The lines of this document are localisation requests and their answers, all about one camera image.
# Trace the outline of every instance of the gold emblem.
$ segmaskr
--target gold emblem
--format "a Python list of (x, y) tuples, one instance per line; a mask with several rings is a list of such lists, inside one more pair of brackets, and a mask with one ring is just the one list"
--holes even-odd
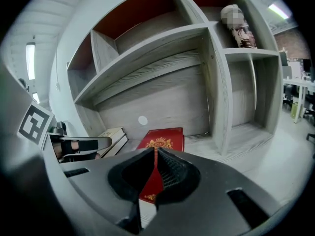
[(164, 147), (164, 148), (173, 148), (173, 142), (171, 142), (171, 139), (166, 140), (165, 137), (156, 138), (155, 141), (151, 140), (147, 145), (146, 148), (158, 148), (158, 147)]
[(155, 200), (156, 199), (156, 195), (155, 194), (151, 194), (151, 195), (148, 195), (148, 196), (144, 196), (146, 199), (150, 199), (150, 200)]

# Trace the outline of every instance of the white book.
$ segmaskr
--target white book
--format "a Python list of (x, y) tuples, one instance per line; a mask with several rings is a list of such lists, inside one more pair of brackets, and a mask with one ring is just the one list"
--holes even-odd
[(110, 148), (110, 150), (103, 156), (103, 158), (116, 155), (127, 141), (127, 136), (124, 135), (118, 142), (116, 142), (116, 144), (112, 148)]
[(98, 151), (97, 153), (100, 155), (100, 157), (102, 157), (103, 155), (105, 155), (115, 144), (116, 142), (118, 142), (123, 136), (125, 135), (123, 128), (119, 127), (119, 128), (109, 128), (107, 129), (105, 132), (103, 132), (100, 136), (108, 136), (112, 139), (112, 145), (110, 147), (107, 147), (105, 149), (102, 149), (100, 151)]

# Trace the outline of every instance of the bookshelf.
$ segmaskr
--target bookshelf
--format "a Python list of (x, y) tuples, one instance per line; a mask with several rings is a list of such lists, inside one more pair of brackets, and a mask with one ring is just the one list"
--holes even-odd
[[(233, 3), (258, 49), (237, 48), (221, 23)], [(250, 0), (125, 0), (87, 33), (68, 80), (90, 136), (122, 126), (133, 148), (150, 129), (180, 126), (204, 157), (269, 140), (283, 86), (273, 35)]]

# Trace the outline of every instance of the fluorescent light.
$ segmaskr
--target fluorescent light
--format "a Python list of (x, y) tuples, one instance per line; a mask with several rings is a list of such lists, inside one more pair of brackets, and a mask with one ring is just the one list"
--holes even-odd
[(38, 98), (37, 92), (36, 92), (36, 93), (33, 93), (33, 98), (34, 98), (34, 100), (39, 104), (39, 98)]
[(26, 67), (28, 69), (29, 80), (35, 79), (34, 55), (35, 55), (35, 43), (27, 43), (26, 44)]
[(282, 17), (283, 19), (287, 19), (289, 18), (288, 15), (286, 15), (281, 9), (279, 9), (277, 6), (275, 6), (274, 4), (269, 6), (269, 9), (271, 9), (272, 11), (276, 12), (280, 17)]

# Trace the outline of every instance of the white circular sticker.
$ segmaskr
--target white circular sticker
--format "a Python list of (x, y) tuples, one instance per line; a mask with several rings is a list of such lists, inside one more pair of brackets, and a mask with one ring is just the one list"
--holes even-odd
[(141, 125), (147, 125), (148, 119), (145, 116), (139, 116), (138, 121)]

